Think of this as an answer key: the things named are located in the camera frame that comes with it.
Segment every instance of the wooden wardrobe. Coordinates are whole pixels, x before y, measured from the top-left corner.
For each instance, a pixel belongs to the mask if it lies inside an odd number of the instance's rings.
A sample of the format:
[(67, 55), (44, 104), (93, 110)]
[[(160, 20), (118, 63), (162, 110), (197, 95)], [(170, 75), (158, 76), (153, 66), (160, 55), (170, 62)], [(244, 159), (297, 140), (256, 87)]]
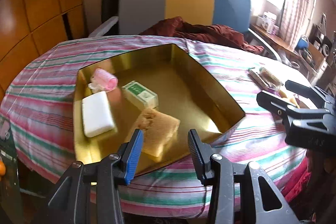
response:
[(0, 0), (0, 103), (27, 64), (85, 36), (82, 0)]

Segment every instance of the red blanket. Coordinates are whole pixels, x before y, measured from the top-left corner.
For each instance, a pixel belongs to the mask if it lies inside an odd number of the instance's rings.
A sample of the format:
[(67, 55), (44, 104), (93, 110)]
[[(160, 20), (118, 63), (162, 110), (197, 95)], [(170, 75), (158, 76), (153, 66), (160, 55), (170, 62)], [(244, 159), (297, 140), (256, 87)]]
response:
[(299, 193), (307, 186), (310, 178), (310, 172), (307, 169), (308, 160), (304, 158), (301, 164), (293, 172), (291, 179), (287, 182), (281, 193), (289, 203), (298, 196)]
[(161, 37), (180, 37), (205, 43), (239, 48), (247, 52), (259, 54), (262, 46), (252, 46), (244, 41), (244, 35), (224, 25), (191, 25), (182, 17), (174, 17), (159, 21), (140, 35), (159, 35)]

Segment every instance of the sponge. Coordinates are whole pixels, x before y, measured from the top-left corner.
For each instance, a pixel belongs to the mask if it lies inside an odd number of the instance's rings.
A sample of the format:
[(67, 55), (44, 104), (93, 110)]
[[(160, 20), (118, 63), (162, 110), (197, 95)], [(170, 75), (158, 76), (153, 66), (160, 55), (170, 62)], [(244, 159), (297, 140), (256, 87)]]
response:
[(163, 148), (176, 134), (180, 125), (180, 120), (157, 110), (144, 109), (135, 121), (132, 130), (126, 137), (126, 142), (133, 135), (134, 129), (143, 131), (142, 151), (153, 156), (160, 157)]

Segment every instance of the striped bedsheet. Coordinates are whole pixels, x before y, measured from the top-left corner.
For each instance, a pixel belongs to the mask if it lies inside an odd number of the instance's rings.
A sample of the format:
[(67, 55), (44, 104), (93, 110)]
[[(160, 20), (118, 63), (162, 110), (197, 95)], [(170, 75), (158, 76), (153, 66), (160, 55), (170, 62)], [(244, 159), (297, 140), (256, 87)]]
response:
[[(131, 50), (174, 43), (202, 64), (233, 96), (246, 117), (225, 143), (214, 147), (233, 162), (257, 161), (282, 188), (305, 156), (305, 150), (284, 142), (284, 127), (258, 106), (258, 86), (247, 69), (276, 61), (242, 50), (182, 38), (116, 36), (85, 38), (58, 44), (14, 79), (0, 107), (0, 126), (10, 122), (19, 159), (56, 182), (75, 160), (72, 101), (80, 68)], [(239, 187), (235, 207), (240, 207)], [(125, 212), (157, 217), (207, 215), (211, 187), (197, 180), (190, 157), (135, 178), (120, 187)]]

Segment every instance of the green and white box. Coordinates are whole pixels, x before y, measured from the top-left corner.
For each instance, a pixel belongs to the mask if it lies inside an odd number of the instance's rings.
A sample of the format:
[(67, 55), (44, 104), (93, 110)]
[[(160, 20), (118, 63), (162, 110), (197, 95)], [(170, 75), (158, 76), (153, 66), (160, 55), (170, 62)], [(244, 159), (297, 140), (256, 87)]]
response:
[(122, 89), (125, 98), (140, 110), (159, 105), (158, 95), (136, 81), (124, 85)]

